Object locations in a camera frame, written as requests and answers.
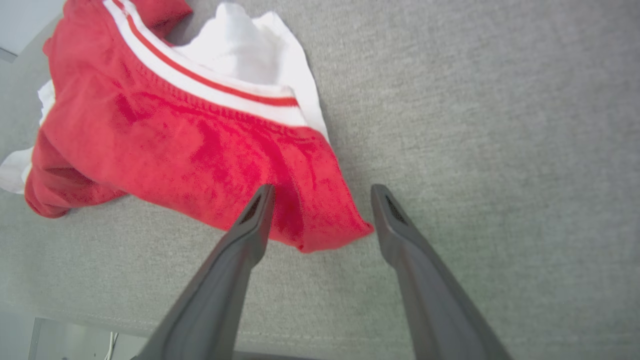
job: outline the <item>gray table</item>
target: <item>gray table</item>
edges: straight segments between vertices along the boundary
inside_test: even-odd
[[[216,4],[170,36],[183,44]],[[367,220],[385,183],[518,359],[640,353],[640,7],[633,0],[241,1],[305,48]],[[42,42],[0,97],[0,157],[31,146]],[[133,197],[40,218],[0,193],[0,307],[148,335],[221,232]],[[411,343],[375,237],[271,243],[237,346],[402,359]]]

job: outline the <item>white stripe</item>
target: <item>white stripe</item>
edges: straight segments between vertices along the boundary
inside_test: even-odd
[[[169,57],[184,68],[194,72],[203,78],[209,79],[224,86],[235,88],[239,91],[246,92],[252,95],[258,95],[263,97],[294,97],[293,92],[286,86],[269,86],[269,85],[256,85],[247,83],[245,81],[221,77],[219,74],[205,69],[197,64],[192,63],[188,59],[177,54],[160,39],[158,39],[149,29],[147,29],[136,7],[130,1],[122,1],[125,5],[125,9],[131,15],[134,25],[138,31],[158,50],[164,55]],[[134,35],[127,22],[127,17],[121,11],[121,9],[112,1],[105,0],[104,6],[109,10],[111,16],[118,26],[118,30],[125,42],[131,48],[131,51],[136,57],[148,67],[152,72],[156,73],[160,78],[167,80],[173,86],[180,88],[190,94],[198,96],[206,101],[218,104],[224,107],[236,109],[264,119],[272,120],[274,122],[286,125],[286,126],[309,126],[307,121],[299,107],[297,106],[272,106],[263,104],[261,102],[251,101],[238,97],[236,95],[228,94],[220,90],[211,88],[199,81],[196,81],[189,76],[179,72],[172,66],[168,65],[161,59],[159,59],[154,53],[152,53],[145,44],[142,44],[140,40]]]

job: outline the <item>red stripe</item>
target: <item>red stripe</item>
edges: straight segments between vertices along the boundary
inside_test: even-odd
[[[125,14],[125,16],[127,17],[127,22],[129,23],[129,27],[131,28],[131,32],[133,32],[133,35],[135,35],[136,38],[138,38],[138,40],[140,40],[140,42],[144,44],[149,51],[151,51],[154,55],[160,58],[167,65],[173,67],[175,70],[183,73],[184,75],[190,77],[191,79],[194,79],[195,81],[202,83],[204,85],[207,85],[216,90],[226,92],[228,94],[235,95],[238,97],[242,97],[243,99],[260,102],[262,104],[267,104],[272,106],[298,106],[298,101],[296,100],[295,97],[263,97],[263,96],[249,94],[229,86],[215,83],[203,76],[200,76],[190,71],[189,69],[184,68],[182,65],[171,60],[167,55],[163,54],[160,50],[156,49],[156,47],[153,46],[153,44],[151,44],[151,42],[142,35],[142,33],[140,33],[136,25],[133,23],[133,18],[131,17],[130,14],[127,13],[127,11],[124,8],[124,5],[119,0],[113,0],[113,2],[122,10],[123,14]]]

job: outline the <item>clothing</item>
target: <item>clothing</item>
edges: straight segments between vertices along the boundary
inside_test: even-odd
[[[241,77],[247,72],[224,75],[229,63],[250,69],[256,62],[228,49],[217,54],[226,62],[207,61],[204,51],[194,61],[186,56],[196,40],[172,49],[161,38],[189,11],[183,0],[66,3],[44,46],[56,103],[33,150],[27,203],[55,218],[131,193],[228,229],[256,189],[271,183],[270,238],[312,252],[369,234],[372,226],[358,214],[325,137],[315,85],[313,91],[308,81],[283,85],[298,79],[293,75],[264,83],[247,82]],[[241,18],[235,6],[223,13],[220,19]],[[284,34],[279,39],[292,38],[275,14],[258,23]],[[210,34],[206,29],[201,35]],[[267,52],[289,44],[294,56],[278,59],[299,67],[304,60],[297,41],[298,47],[277,41],[269,47],[255,32],[243,39],[249,40],[241,49]]]
[[[39,124],[42,125],[47,118],[49,110],[56,102],[56,93],[51,80],[47,81],[38,90],[38,98],[42,103],[40,108],[42,116],[39,121]],[[28,149],[14,151],[4,159],[0,164],[0,188],[12,193],[24,194],[24,184],[31,171],[32,154],[33,146]]]

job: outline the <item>white wall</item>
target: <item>white wall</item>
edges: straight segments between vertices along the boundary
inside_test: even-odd
[[[40,328],[35,360],[99,360],[109,349],[110,332],[44,319]],[[145,338],[118,335],[112,360],[130,360],[147,342]]]
[[[0,0],[0,47],[19,55],[50,21],[65,0]]]
[[[7,360],[29,358],[35,316],[0,311],[0,357]]]

